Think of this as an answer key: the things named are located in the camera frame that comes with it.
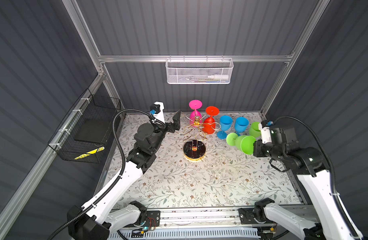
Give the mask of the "green wine glass front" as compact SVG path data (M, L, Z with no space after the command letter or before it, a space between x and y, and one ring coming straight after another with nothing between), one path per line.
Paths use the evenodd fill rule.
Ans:
M249 129L250 136L254 137L255 139L261 136L261 130L260 130L259 125L260 125L260 122L253 122Z

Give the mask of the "red wine glass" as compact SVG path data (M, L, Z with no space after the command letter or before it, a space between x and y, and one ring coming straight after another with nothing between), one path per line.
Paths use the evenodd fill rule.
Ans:
M216 122L214 116L217 116L219 112L220 110L214 106L209 106L206 108L206 114L209 115L209 117L203 121L203 132L208 135L212 135L216 131Z

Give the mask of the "gold wine glass rack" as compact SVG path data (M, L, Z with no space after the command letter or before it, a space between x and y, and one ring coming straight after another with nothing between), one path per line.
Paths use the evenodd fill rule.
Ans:
M204 159L206 155L206 145L204 143L207 140L209 133L204 131L205 127L211 127L212 130L218 131L221 129L221 124L219 123L201 123L204 117L194 116L192 119L187 118L193 123L185 126L183 131L179 134L185 136L183 153L184 156L190 162L200 162Z

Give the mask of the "green wine glass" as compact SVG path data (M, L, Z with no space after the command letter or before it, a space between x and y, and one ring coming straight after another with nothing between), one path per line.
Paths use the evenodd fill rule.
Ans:
M252 155L254 152L254 143L256 138L249 135L239 136L236 133L230 133L226 138L227 144L236 147L239 151L246 155Z
M249 129L250 136L254 137L255 139L261 136L261 130L260 130L259 125L260 125L260 122L253 122Z

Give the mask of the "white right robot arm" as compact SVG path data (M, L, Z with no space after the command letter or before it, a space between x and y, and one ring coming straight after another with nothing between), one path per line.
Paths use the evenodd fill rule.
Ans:
M284 171L294 171L306 190L319 222L306 220L265 198L252 211L240 209L242 223L277 223L301 240L363 240L334 186L334 168L322 148L301 148L293 128L276 128L271 122L258 126L261 139L253 143L255 157L280 161Z

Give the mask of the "green wine glass back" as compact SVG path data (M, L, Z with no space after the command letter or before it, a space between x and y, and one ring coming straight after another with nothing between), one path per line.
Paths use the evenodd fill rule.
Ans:
M249 135L239 136L236 133L230 133L226 138L227 144L236 147L239 151L246 155L252 155L254 152L254 143L256 138Z

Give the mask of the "white marker in basket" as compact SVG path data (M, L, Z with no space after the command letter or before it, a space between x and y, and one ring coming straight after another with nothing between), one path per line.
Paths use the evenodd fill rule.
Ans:
M211 75L207 77L207 80L227 81L229 78L229 75Z

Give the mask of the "blue wine glass front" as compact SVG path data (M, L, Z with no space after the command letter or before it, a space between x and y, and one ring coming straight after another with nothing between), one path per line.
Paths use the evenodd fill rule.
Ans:
M241 133L243 133L247 127L249 126L250 122L248 119L244 118L244 117L239 117L236 119L236 122L235 122L235 131L236 131L236 134L238 136L241 135Z

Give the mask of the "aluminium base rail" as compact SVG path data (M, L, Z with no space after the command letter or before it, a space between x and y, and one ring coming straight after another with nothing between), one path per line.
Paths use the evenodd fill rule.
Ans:
M126 228L147 227L151 233L162 229L247 227L264 230L282 226L279 221L273 220L257 222L253 211L253 206L149 209L141 224L130 223Z

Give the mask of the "blue wine glass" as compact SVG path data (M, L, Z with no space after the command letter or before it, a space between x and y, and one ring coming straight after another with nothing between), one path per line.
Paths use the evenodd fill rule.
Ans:
M249 126L250 122L248 119L244 118L244 117L239 117L236 119L236 122L235 122L235 131L236 131L236 134L238 136L241 135L241 133L243 133L247 127Z
M230 116L222 116L220 118L220 130L217 132L217 137L221 140L227 138L226 131L231 127L233 119Z

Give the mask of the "white perforated vent cover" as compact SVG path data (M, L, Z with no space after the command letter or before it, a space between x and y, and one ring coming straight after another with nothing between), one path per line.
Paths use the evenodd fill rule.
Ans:
M255 228L187 228L187 229L156 229L144 234L133 234L131 229L120 230L109 235L110 240L218 240L218 239L244 239L259 240L259 232Z

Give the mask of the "magenta wine glass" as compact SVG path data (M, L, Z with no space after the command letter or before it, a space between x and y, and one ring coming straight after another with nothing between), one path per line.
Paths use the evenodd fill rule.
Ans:
M190 114L190 124L195 127L202 123L202 115L199 109L202 107L203 103L200 100L192 100L189 102L189 107L193 110Z

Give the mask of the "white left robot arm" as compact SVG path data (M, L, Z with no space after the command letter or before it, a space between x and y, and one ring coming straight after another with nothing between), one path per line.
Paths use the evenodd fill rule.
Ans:
M67 222L61 229L67 228L73 239L106 240L128 225L140 226L145 222L147 208L137 201L115 212L112 208L154 163L165 135L180 130L181 111L177 111L169 123L164 122L162 112L150 111L147 116L149 123L138 127L133 149L128 156L121 156L121 169L92 199L68 211Z

